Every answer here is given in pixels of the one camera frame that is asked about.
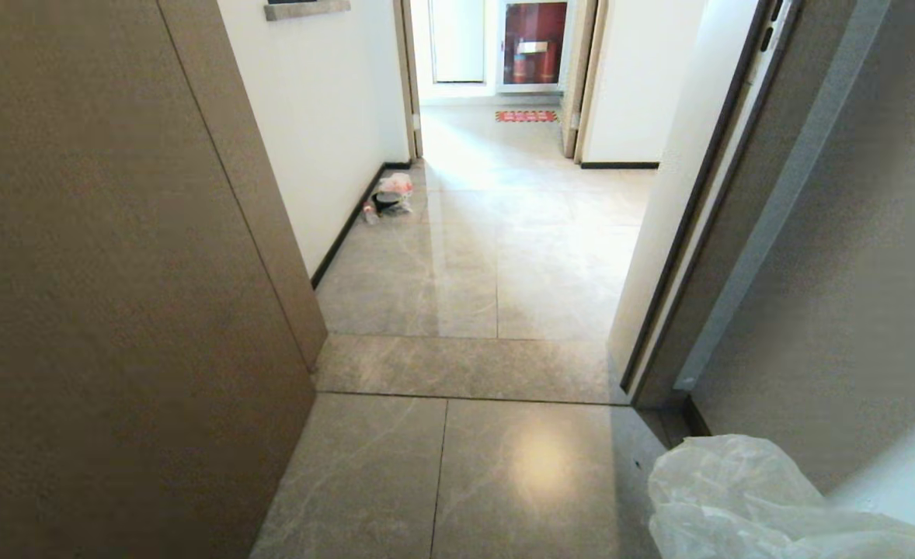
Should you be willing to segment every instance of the black baseboard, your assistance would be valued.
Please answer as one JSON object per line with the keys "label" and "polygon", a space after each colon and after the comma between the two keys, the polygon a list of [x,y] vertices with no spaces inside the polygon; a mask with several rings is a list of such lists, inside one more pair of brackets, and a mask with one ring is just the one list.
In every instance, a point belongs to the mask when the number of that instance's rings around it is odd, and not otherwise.
{"label": "black baseboard", "polygon": [[350,233],[350,228],[354,226],[357,216],[360,215],[361,208],[364,206],[364,201],[371,197],[371,194],[375,190],[375,187],[378,186],[378,180],[382,178],[382,173],[385,172],[385,169],[408,169],[410,165],[410,163],[382,163],[382,166],[378,167],[375,176],[371,177],[371,182],[369,182],[368,187],[364,189],[364,194],[361,195],[361,199],[357,201],[357,205],[354,206],[354,210],[350,213],[350,216],[348,216],[347,223],[343,224],[340,233],[336,236],[336,240],[333,241],[333,246],[330,247],[329,251],[326,251],[326,256],[323,257],[319,266],[316,266],[316,273],[313,273],[311,279],[313,290],[319,286],[319,282],[323,279],[326,269],[330,267],[330,262],[333,262],[333,257],[336,257],[337,251],[340,250],[340,245],[343,245],[344,238],[347,238],[347,234]]}
{"label": "black baseboard", "polygon": [[696,404],[692,402],[689,396],[682,404],[682,418],[685,420],[686,427],[689,428],[689,434],[692,436],[713,436],[709,427],[706,426],[706,420],[703,419]]}
{"label": "black baseboard", "polygon": [[582,163],[582,169],[657,169],[657,161],[633,161],[629,163]]}

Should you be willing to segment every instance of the tiled floor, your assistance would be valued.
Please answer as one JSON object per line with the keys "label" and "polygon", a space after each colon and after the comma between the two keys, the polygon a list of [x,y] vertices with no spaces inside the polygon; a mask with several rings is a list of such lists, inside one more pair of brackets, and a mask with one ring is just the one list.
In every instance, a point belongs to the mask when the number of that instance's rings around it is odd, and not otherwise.
{"label": "tiled floor", "polygon": [[[559,124],[494,110],[423,110],[412,213],[355,223],[319,284],[320,389],[621,403],[604,341],[656,173],[582,170]],[[443,361],[400,336],[471,341]],[[521,358],[535,350],[558,367]]]}
{"label": "tiled floor", "polygon": [[251,558],[657,557],[646,481],[666,445],[647,421],[320,394]]}

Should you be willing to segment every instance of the white plastic sheet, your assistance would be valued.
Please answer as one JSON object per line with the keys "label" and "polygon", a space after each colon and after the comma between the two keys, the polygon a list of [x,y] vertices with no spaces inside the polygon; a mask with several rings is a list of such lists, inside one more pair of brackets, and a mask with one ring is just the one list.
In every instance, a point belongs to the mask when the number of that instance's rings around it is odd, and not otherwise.
{"label": "white plastic sheet", "polygon": [[685,439],[650,474],[663,559],[915,559],[915,526],[832,509],[778,446]]}

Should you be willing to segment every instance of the glass cabinet door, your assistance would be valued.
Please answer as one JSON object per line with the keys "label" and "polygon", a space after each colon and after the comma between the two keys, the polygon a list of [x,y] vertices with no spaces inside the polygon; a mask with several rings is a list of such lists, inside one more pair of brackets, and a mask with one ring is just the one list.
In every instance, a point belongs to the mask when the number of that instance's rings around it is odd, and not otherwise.
{"label": "glass cabinet door", "polygon": [[501,85],[507,91],[553,91],[561,73],[568,2],[508,2],[500,29]]}

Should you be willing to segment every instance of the trash on floor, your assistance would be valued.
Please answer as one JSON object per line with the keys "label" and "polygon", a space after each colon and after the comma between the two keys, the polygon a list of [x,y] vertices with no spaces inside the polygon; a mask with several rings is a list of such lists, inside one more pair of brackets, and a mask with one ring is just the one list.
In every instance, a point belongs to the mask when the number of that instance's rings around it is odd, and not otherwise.
{"label": "trash on floor", "polygon": [[362,211],[368,225],[378,223],[380,217],[396,216],[412,212],[409,199],[412,195],[412,180],[405,173],[393,173],[383,178],[375,187],[370,200],[364,202]]}
{"label": "trash on floor", "polygon": [[647,485],[663,559],[915,558],[915,526],[833,509],[766,439],[687,438],[656,461]]}

